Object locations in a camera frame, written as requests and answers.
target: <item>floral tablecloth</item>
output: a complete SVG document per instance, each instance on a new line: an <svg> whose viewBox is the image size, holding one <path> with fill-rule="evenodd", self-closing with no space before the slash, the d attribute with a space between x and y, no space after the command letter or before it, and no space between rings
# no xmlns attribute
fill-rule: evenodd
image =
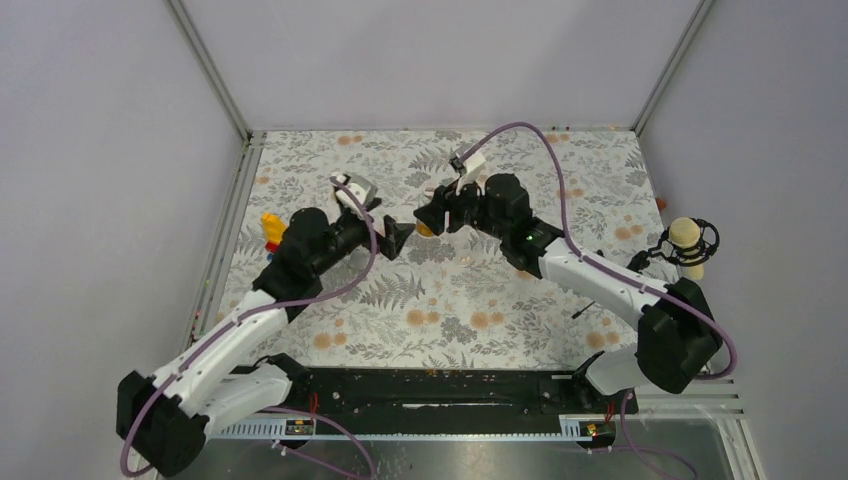
<svg viewBox="0 0 848 480"><path fill-rule="evenodd" d="M482 138L476 131L271 132L262 152L218 319L267 265L260 216L284 222L317 206L332 221L338 209L331 172L356 173L379 187L384 213L414 222L426 187L454 178L446 160ZM550 158L530 132L506 132L482 152L485 174L515 173L542 219L558 225L557 195L568 199L575 239L626 263L662 231L653 191L631 132L550 132L567 189L559 192ZM347 283L367 253L327 272L329 292ZM676 272L654 264L649 275ZM394 262L379 257L352 292L307 308L252 351L245 362L287 352L307 365L428 368L574 368L599 349L635 341L622 320L569 289L516 271L497 241L466 227L452 235L413 234Z"/></svg>

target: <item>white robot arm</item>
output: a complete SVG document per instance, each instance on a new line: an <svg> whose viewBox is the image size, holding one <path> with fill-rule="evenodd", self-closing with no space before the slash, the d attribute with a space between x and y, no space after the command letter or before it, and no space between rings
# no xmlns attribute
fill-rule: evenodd
<svg viewBox="0 0 848 480"><path fill-rule="evenodd" d="M533 215L527 191L514 175L492 175L481 188L464 181L469 172L460 168L456 159L450 163L459 179L437 188L430 203L415 210L418 221L435 235L456 232L467 225L500 239L500 250L514 267L588 296L637 331L636 345L600 352L575 372L598 395L608 396L646 383L680 393L721 347L721 337L691 312L651 293L674 297L711 317L694 282L684 278L666 284L579 245L568 245L562 230ZM480 164L478 159L475 170ZM684 258L695 257L691 254Z"/></svg>
<svg viewBox="0 0 848 480"><path fill-rule="evenodd" d="M317 208L295 212L271 263L226 318L151 376L132 372L118 386L118 435L131 437L128 443L163 475L185 468L212 433L286 399L291 381L274 364L229 383L223 379L257 344L320 299L324 272L357 247L377 253L366 223L367 212L381 203L376 187L355 175L336 174L333 180L345 190L336 188L341 215L335 222ZM376 250L394 260L414 229L385 215ZM284 309L278 307L282 302Z"/></svg>

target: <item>yellow toy block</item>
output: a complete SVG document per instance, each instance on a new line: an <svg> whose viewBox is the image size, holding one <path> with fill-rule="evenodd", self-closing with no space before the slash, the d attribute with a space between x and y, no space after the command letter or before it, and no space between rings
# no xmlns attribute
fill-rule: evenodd
<svg viewBox="0 0 848 480"><path fill-rule="evenodd" d="M262 214L262 231L265 233L265 241L274 245L279 245L283 241L283 233L286 231L280 217L273 213L265 212Z"/></svg>

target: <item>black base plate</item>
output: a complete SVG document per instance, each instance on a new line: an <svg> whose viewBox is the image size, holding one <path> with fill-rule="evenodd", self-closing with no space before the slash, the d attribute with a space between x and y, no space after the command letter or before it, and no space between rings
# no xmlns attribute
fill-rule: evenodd
<svg viewBox="0 0 848 480"><path fill-rule="evenodd" d="M623 392L593 395L570 371L308 368L318 413L354 434L561 433L560 414L604 415ZM290 400L284 406L308 410ZM638 403L627 403L627 413ZM318 423L317 433L335 431Z"/></svg>

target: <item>white wall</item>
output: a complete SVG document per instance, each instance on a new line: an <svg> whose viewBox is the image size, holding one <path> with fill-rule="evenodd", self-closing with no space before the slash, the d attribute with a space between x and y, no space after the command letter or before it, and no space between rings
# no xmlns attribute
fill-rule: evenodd
<svg viewBox="0 0 848 480"><path fill-rule="evenodd" d="M698 0L187 0L255 129L632 125Z"/></svg>
<svg viewBox="0 0 848 480"><path fill-rule="evenodd" d="M118 382L178 350L239 141L164 2L0 18L0 478L117 478Z"/></svg>
<svg viewBox="0 0 848 480"><path fill-rule="evenodd" d="M722 234L703 282L771 480L848 456L848 3L717 2L648 125L670 214Z"/></svg>

